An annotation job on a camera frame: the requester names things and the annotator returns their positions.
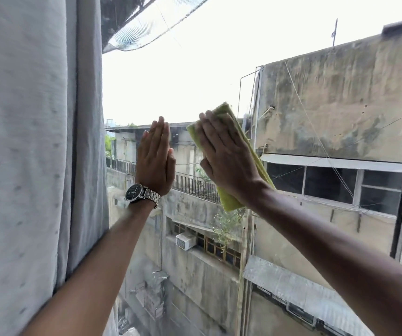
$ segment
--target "watch face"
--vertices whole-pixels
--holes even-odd
[[[132,185],[128,191],[126,191],[125,199],[129,202],[137,199],[142,194],[143,187],[140,184]]]

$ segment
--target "microfiber cloth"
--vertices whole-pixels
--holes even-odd
[[[249,148],[249,150],[251,151],[251,153],[253,155],[254,162],[255,162],[255,164],[257,166],[257,169],[258,169],[258,172],[259,172],[260,176],[268,184],[270,184],[274,188],[274,185],[273,185],[273,182],[271,181],[270,176],[268,175],[268,173],[266,172],[265,168],[263,167],[263,164],[260,161],[260,159],[257,156],[257,154],[254,152],[254,149],[251,147],[251,144],[250,144],[249,140],[247,139],[247,137],[244,135],[243,131],[241,130],[241,127],[238,124],[237,118],[235,118],[234,113],[232,113],[229,104],[227,102],[223,103],[222,105],[220,105],[217,108],[215,108],[213,110],[213,113],[216,116],[218,116],[218,118],[220,118],[220,119],[221,119],[221,117],[224,117],[227,113],[231,116],[231,118],[235,122],[235,126],[237,127],[237,129],[240,132],[241,136],[243,137],[244,141],[246,141],[246,144],[248,144],[248,148]],[[197,134],[195,132],[195,125],[191,124],[191,125],[187,126],[187,130],[188,130],[188,133],[190,134],[190,136],[192,137],[193,141],[195,142],[195,144],[198,146],[199,149],[202,150],[199,138],[198,138],[198,136],[197,136]],[[244,206],[242,203],[240,203],[238,201],[237,198],[235,198],[235,197],[231,196],[230,194],[228,194],[221,187],[217,186],[217,191],[218,191],[218,195],[220,196],[221,204],[222,204],[223,208],[225,209],[225,211],[236,210],[236,209],[239,209],[239,208]]]

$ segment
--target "building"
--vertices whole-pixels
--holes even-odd
[[[389,254],[402,190],[402,25],[381,35],[262,66],[245,126],[287,196]],[[185,127],[170,124],[177,175],[147,220],[121,296],[150,335],[372,335],[316,269],[250,215],[225,254],[213,228],[215,185]],[[111,222],[125,209],[138,141],[117,127],[107,158]],[[190,232],[184,250],[176,235]]]

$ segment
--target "gray curtain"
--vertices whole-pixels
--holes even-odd
[[[108,229],[101,92],[99,0],[0,0],[0,335]]]

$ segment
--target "balcony railing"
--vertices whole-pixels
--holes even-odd
[[[106,157],[106,166],[132,176],[136,175],[136,163]],[[216,204],[220,203],[220,197],[218,196],[216,185],[200,177],[176,172],[172,188],[208,200],[209,202]]]

